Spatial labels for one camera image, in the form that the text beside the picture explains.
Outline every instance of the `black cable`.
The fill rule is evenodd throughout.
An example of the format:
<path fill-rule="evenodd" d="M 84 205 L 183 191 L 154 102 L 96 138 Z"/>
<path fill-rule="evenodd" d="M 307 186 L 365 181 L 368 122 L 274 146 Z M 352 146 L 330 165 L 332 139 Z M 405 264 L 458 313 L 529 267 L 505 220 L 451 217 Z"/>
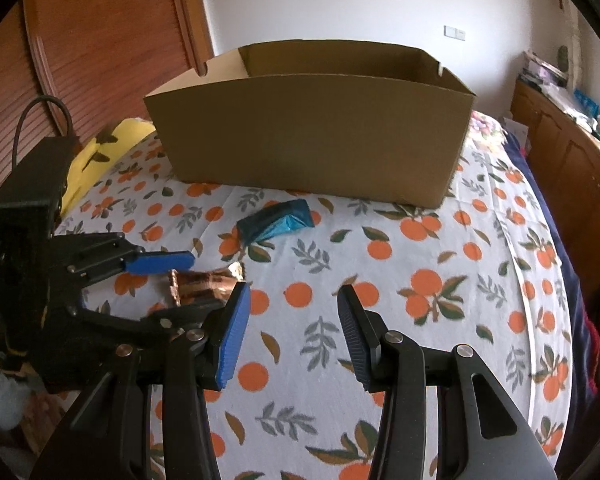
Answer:
<path fill-rule="evenodd" d="M 55 104 L 58 108 L 60 108 L 62 114 L 64 115 L 64 120 L 66 121 L 66 134 L 67 136 L 75 135 L 74 132 L 74 124 L 71 120 L 71 114 L 69 110 L 66 108 L 64 103 L 58 99 L 57 97 L 53 97 L 52 95 L 42 94 L 33 99 L 22 111 L 20 115 L 20 120 L 18 121 L 18 126 L 16 126 L 16 133 L 13 136 L 13 147 L 11 149 L 11 171 L 13 171 L 18 163 L 18 142 L 20 140 L 20 131 L 22 130 L 22 125 L 24 124 L 24 119 L 26 119 L 29 110 L 31 110 L 36 104 L 41 102 L 48 102 Z"/>

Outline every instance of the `metal screw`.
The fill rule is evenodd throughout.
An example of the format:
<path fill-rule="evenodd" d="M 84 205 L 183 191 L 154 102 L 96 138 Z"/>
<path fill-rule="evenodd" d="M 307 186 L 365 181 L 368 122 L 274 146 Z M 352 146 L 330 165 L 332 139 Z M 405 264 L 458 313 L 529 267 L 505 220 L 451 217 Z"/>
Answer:
<path fill-rule="evenodd" d="M 201 328 L 192 328 L 191 330 L 187 330 L 187 339 L 189 341 L 200 341 L 205 336 L 205 331 Z"/>
<path fill-rule="evenodd" d="M 389 330 L 389 332 L 384 334 L 384 340 L 388 343 L 398 344 L 404 340 L 404 336 L 397 330 Z"/>
<path fill-rule="evenodd" d="M 127 343 L 123 343 L 122 345 L 118 345 L 118 348 L 116 348 L 116 355 L 118 357 L 127 357 L 128 355 L 131 355 L 131 352 L 134 351 L 134 348 L 127 344 Z"/>
<path fill-rule="evenodd" d="M 472 357 L 474 355 L 474 349 L 469 345 L 458 345 L 456 352 L 460 357 Z"/>

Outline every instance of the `navy blue blanket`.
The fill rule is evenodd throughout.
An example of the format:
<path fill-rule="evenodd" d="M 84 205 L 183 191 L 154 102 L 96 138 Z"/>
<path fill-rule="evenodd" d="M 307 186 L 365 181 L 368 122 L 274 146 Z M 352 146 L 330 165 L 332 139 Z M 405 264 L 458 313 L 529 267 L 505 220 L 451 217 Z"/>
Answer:
<path fill-rule="evenodd" d="M 570 436 L 576 421 L 584 414 L 595 395 L 593 390 L 594 385 L 590 378 L 592 378 L 593 372 L 591 369 L 592 363 L 597 361 L 596 354 L 599 350 L 599 343 L 597 340 L 594 341 L 590 332 L 592 327 L 585 313 L 584 301 L 580 290 L 580 280 L 573 270 L 573 266 L 564 249 L 562 240 L 560 240 L 558 229 L 555 227 L 554 218 L 551 216 L 549 208 L 544 202 L 544 197 L 542 196 L 542 193 L 540 193 L 540 189 L 531 173 L 531 169 L 520 153 L 518 140 L 514 136 L 507 134 L 507 142 L 505 143 L 504 148 L 513 164 L 522 172 L 534 190 L 534 193 L 538 198 L 538 203 L 544 213 L 544 218 L 546 219 L 549 231 L 551 231 L 551 236 L 554 239 L 555 251 L 562 261 L 562 278 L 564 280 L 565 293 L 569 305 L 571 334 L 573 339 L 573 386 L 571 389 L 571 407 L 569 408 L 569 420 L 567 421 L 564 433 L 564 437 L 567 439 Z"/>

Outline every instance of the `white wall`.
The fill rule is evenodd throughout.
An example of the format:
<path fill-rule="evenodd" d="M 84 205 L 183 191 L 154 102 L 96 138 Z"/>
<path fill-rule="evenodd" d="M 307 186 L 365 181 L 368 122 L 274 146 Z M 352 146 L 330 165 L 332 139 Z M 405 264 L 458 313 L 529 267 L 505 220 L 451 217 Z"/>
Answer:
<path fill-rule="evenodd" d="M 578 24 L 582 49 L 581 90 L 600 105 L 600 40 L 581 14 Z"/>
<path fill-rule="evenodd" d="M 523 50 L 555 63 L 565 43 L 558 0 L 205 0 L 216 54 L 290 38 L 416 46 L 449 67 L 494 116 L 509 109 Z M 466 42 L 443 35 L 466 31 Z"/>

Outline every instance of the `wall outlet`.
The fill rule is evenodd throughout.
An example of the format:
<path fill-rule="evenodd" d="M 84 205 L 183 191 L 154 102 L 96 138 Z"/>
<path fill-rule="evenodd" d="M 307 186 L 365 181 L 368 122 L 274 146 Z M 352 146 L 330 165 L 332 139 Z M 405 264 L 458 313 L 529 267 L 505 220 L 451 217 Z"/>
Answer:
<path fill-rule="evenodd" d="M 464 30 L 460 30 L 459 28 L 455 27 L 449 27 L 448 25 L 445 25 L 445 36 L 448 38 L 453 38 L 454 40 L 466 40 L 466 33 Z"/>

